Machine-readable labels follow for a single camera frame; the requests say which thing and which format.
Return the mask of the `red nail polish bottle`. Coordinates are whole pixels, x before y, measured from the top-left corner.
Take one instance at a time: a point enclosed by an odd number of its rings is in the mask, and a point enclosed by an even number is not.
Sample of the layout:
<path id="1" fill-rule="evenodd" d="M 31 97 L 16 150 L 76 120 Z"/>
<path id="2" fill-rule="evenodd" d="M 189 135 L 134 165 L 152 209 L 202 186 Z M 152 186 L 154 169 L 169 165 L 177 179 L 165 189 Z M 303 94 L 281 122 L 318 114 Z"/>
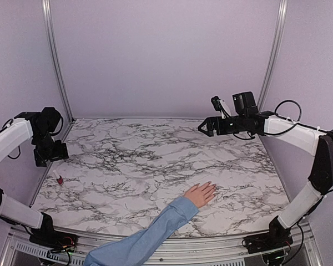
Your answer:
<path id="1" fill-rule="evenodd" d="M 62 177 L 62 176 L 61 176 L 56 170 L 53 171 L 53 174 L 54 174 L 54 176 L 55 176 L 55 178 L 56 178 L 57 183 L 58 183 L 60 186 L 62 186 L 62 185 L 64 184 L 63 177 Z"/>

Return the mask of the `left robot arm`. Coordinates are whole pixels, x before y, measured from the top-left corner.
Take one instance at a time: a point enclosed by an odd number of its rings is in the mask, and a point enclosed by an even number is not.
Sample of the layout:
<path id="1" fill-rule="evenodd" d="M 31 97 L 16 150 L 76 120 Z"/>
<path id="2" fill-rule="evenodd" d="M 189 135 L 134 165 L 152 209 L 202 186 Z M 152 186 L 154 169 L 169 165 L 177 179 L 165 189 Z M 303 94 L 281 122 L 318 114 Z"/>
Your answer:
<path id="1" fill-rule="evenodd" d="M 55 132 L 58 125 L 63 125 L 63 116 L 54 107 L 45 107 L 41 112 L 22 112 L 9 119 L 0 130 L 0 163 L 28 140 L 34 146 L 37 167 L 46 167 L 47 162 L 68 159 L 67 145 L 54 139 L 59 134 Z M 1 188 L 0 217 L 31 228 L 48 247 L 59 242 L 59 234 L 53 228 L 50 215 L 7 196 Z"/>

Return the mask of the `blue sleeved forearm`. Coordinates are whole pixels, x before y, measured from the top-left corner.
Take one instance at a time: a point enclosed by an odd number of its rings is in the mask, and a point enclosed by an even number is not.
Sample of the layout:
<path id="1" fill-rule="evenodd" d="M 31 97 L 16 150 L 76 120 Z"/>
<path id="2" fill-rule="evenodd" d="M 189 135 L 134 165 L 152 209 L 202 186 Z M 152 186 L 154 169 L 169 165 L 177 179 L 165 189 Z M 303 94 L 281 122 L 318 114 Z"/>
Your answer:
<path id="1" fill-rule="evenodd" d="M 142 265 L 167 238 L 198 212 L 191 200 L 179 197 L 168 204 L 148 228 L 91 250 L 84 265 Z"/>

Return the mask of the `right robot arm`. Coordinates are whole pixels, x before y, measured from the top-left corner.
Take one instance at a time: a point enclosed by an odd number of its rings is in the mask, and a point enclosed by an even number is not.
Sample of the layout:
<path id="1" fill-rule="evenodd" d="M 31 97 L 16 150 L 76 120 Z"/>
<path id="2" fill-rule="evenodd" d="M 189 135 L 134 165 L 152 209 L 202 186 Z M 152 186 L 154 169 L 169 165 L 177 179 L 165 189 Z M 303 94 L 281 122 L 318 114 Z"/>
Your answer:
<path id="1" fill-rule="evenodd" d="M 214 135 L 248 134 L 248 140 L 255 136 L 280 141 L 293 151 L 305 156 L 307 180 L 284 210 L 269 224 L 264 235 L 264 244 L 276 248 L 289 234 L 291 228 L 311 214 L 321 201 L 333 192 L 333 130 L 305 125 L 301 114 L 297 119 L 281 116 L 277 110 L 259 111 L 253 93 L 250 91 L 232 96 L 235 114 L 232 115 L 225 101 L 214 96 L 211 103 L 219 116 L 207 117 L 198 131 Z"/>

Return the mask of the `mannequin hand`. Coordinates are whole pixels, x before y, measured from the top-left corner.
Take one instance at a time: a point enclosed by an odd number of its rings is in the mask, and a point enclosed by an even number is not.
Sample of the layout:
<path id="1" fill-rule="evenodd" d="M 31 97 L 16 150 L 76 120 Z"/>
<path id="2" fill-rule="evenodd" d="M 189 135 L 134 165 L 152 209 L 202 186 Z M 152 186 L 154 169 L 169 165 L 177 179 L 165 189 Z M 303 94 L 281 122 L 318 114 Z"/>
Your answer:
<path id="1" fill-rule="evenodd" d="M 183 197 L 189 199 L 197 208 L 202 208 L 216 196 L 216 184 L 210 181 L 199 183 L 188 189 Z"/>

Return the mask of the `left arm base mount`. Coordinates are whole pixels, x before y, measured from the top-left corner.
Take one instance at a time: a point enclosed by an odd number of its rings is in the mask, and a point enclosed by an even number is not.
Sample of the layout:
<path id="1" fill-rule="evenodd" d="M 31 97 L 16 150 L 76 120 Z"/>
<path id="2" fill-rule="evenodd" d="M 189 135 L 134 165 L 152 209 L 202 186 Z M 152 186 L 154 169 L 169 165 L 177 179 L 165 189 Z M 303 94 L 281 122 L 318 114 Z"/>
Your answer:
<path id="1" fill-rule="evenodd" d="M 78 237 L 75 234 L 57 232 L 54 235 L 38 236 L 31 235 L 29 241 L 52 249 L 52 253 L 72 252 L 75 250 Z"/>

